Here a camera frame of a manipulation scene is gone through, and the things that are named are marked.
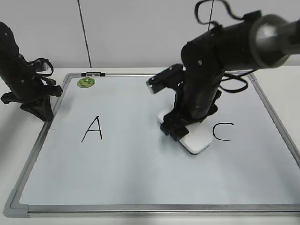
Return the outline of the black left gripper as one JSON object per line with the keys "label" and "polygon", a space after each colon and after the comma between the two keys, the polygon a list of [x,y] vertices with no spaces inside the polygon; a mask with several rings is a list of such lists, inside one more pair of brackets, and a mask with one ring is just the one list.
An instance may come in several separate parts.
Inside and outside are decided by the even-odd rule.
{"label": "black left gripper", "polygon": [[35,71],[26,65],[13,62],[1,65],[0,77],[11,90],[2,95],[4,104],[22,103],[20,108],[38,117],[42,121],[51,121],[53,111],[50,96],[60,97],[63,90],[58,85],[45,85]]}

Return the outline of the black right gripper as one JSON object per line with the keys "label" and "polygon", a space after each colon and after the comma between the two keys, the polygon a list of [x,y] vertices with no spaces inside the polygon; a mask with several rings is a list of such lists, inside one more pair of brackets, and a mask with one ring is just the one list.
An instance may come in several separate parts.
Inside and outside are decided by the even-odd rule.
{"label": "black right gripper", "polygon": [[212,73],[184,71],[183,84],[175,94],[174,108],[163,117],[160,125],[161,131],[176,142],[189,133],[185,126],[178,127],[178,124],[202,122],[217,112],[215,101],[221,96],[218,88],[224,76],[222,70]]}

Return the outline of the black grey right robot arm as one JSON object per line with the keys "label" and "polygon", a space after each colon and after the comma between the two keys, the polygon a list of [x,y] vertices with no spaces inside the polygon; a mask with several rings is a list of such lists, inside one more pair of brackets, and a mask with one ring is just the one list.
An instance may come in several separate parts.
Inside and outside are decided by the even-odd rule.
{"label": "black grey right robot arm", "polygon": [[238,24],[215,26],[187,42],[181,63],[166,73],[176,77],[174,108],[163,117],[160,128],[178,141],[188,125],[202,122],[218,111],[216,100],[224,77],[234,70],[277,68],[300,52],[300,22],[288,22],[274,14],[246,14]]}

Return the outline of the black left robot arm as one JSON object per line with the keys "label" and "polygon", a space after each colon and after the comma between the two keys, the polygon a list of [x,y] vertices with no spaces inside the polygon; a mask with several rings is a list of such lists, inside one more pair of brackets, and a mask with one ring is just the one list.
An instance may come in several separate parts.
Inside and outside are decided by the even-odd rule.
{"label": "black left robot arm", "polygon": [[60,97],[62,88],[50,76],[54,68],[45,58],[26,61],[19,53],[12,30],[0,23],[0,77],[10,92],[0,98],[4,104],[20,103],[20,108],[42,121],[54,117],[50,97]]}

